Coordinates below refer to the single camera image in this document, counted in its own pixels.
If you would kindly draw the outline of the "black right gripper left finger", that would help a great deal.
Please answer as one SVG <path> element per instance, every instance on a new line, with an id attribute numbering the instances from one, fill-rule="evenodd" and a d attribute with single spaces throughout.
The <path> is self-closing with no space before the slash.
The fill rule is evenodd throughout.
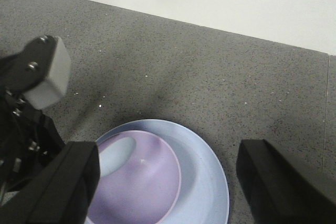
<path id="1" fill-rule="evenodd" d="M 84 223 L 100 179 L 94 142 L 69 142 L 1 207 L 1 223 Z"/>

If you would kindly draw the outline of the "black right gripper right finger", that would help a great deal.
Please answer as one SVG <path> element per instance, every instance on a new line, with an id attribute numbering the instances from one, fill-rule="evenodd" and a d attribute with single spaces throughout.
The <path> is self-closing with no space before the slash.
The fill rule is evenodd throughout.
<path id="1" fill-rule="evenodd" d="M 267 140 L 242 140 L 236 174 L 256 223 L 335 223 L 335 180 Z"/>

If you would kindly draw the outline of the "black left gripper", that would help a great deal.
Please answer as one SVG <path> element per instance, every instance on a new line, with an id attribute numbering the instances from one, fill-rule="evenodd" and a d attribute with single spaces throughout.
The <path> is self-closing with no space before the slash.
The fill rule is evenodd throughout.
<path id="1" fill-rule="evenodd" d="M 19 191 L 63 148 L 51 118 L 20 93 L 23 56 L 1 59 L 1 195 Z"/>

